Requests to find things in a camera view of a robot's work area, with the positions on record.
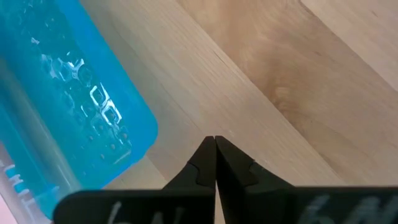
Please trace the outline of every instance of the wooden surface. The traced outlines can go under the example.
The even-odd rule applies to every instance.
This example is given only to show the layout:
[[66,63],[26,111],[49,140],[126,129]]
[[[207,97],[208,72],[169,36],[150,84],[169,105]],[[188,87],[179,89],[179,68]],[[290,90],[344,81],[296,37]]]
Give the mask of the wooden surface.
[[300,1],[178,1],[346,183],[398,183],[394,85]]
[[302,1],[348,47],[398,90],[398,1]]
[[[295,185],[398,184],[396,30],[347,37],[329,21],[341,2],[303,1],[82,0],[159,122],[142,165],[110,187],[164,185],[214,134]],[[352,26],[380,8],[347,4]]]
[[82,3],[158,120],[147,156],[165,180],[206,135],[222,134],[293,184],[343,184],[176,1]]

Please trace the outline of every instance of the blue plastic container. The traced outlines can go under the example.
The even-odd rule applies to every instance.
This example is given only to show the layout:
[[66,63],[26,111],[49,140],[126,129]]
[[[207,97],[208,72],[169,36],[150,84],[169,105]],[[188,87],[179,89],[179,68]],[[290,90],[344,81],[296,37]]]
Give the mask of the blue plastic container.
[[46,216],[154,143],[153,114],[77,0],[0,0],[0,60],[0,141]]

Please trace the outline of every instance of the wooden table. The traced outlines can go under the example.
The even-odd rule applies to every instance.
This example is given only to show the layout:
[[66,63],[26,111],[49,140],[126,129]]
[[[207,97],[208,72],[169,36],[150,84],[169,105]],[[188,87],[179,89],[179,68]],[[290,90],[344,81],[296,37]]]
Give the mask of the wooden table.
[[109,187],[161,187],[216,134],[295,185],[398,183],[392,1],[81,2],[159,123]]

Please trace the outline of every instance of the clip jaw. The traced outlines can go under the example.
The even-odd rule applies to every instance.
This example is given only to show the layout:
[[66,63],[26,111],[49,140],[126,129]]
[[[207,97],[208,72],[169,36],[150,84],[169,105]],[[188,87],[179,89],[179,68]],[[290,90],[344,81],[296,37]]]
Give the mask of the clip jaw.
[[217,185],[226,223],[280,223],[293,186],[261,167],[222,136],[217,142]]
[[163,188],[164,190],[216,190],[216,142],[206,137],[185,167]]

